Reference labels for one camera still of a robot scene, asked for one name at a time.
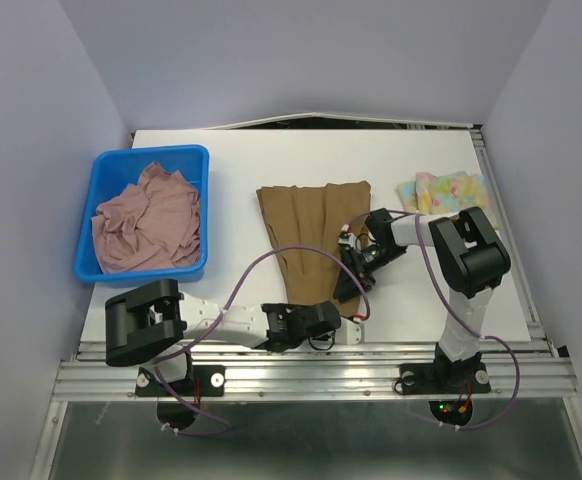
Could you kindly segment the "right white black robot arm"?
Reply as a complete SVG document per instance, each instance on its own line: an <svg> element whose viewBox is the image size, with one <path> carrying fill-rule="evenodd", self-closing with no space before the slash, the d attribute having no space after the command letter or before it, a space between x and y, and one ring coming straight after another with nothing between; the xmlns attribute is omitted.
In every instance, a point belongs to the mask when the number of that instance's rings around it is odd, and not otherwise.
<svg viewBox="0 0 582 480"><path fill-rule="evenodd" d="M350 223L338 235L341 262L333 297L345 303L375 285L374 273L417 246L434 290L447 311L430 364L401 367L405 390L426 384L453 390L472 384L482 366L479 341L494 290L510 271L500 237L479 207L423 215L377 209L362 215L371 244L358 245Z"/></svg>

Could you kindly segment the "brown skirt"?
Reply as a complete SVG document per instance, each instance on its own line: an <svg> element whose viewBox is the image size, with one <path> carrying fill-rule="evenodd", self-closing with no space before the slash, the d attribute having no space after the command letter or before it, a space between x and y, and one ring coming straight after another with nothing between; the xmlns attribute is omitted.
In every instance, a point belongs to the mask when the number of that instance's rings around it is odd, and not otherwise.
<svg viewBox="0 0 582 480"><path fill-rule="evenodd" d="M291 304L311 305L334 301L340 267L330 258L297 245L315 247L339 256L338 235L353 221L359 234L359 215L370 211L371 185L366 181L322 187L271 186L256 191L260 212L272 248L285 249L277 255ZM345 303L334 301L344 316L358 312L359 298Z"/></svg>

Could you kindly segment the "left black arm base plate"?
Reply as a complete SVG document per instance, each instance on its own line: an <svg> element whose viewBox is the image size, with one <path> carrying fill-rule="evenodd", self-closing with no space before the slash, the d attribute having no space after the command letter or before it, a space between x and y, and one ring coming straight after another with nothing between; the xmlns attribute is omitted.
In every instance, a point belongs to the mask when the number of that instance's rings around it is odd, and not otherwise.
<svg viewBox="0 0 582 480"><path fill-rule="evenodd" d="M183 397L222 397L224 395L225 373L226 369L223 365L197 365L183 379L171 382L170 387ZM169 395L157 377L142 367L138 369L134 394L140 398Z"/></svg>

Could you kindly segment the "floral pastel skirt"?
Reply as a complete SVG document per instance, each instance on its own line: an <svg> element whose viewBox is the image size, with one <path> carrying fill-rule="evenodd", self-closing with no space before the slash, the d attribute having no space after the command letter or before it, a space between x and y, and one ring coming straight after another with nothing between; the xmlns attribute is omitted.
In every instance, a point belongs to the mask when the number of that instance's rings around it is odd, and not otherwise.
<svg viewBox="0 0 582 480"><path fill-rule="evenodd" d="M459 171L436 176L418 172L412 180L398 184L396 194L408 212L446 214L479 207L492 226L495 229L499 227L491 207L487 183L479 174Z"/></svg>

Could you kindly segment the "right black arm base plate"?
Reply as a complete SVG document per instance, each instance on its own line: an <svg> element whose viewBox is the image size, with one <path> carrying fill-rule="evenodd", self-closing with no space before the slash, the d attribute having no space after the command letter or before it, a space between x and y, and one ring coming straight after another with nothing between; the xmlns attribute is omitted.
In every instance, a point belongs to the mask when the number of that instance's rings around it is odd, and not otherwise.
<svg viewBox="0 0 582 480"><path fill-rule="evenodd" d="M468 367L442 367L433 363L399 366L394 390L406 396L450 396L460 393L487 394L492 391L484 364Z"/></svg>

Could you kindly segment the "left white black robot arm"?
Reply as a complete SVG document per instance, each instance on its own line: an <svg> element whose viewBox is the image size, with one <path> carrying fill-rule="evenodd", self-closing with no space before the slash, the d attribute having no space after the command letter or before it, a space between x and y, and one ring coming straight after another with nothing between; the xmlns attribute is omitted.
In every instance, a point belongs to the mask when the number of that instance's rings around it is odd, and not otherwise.
<svg viewBox="0 0 582 480"><path fill-rule="evenodd" d="M329 301L315 305L220 305L184 294L175 280L159 280L105 302L105 363L140 366L170 393L186 392L194 371L190 347L204 340L281 353L338 330L341 317Z"/></svg>

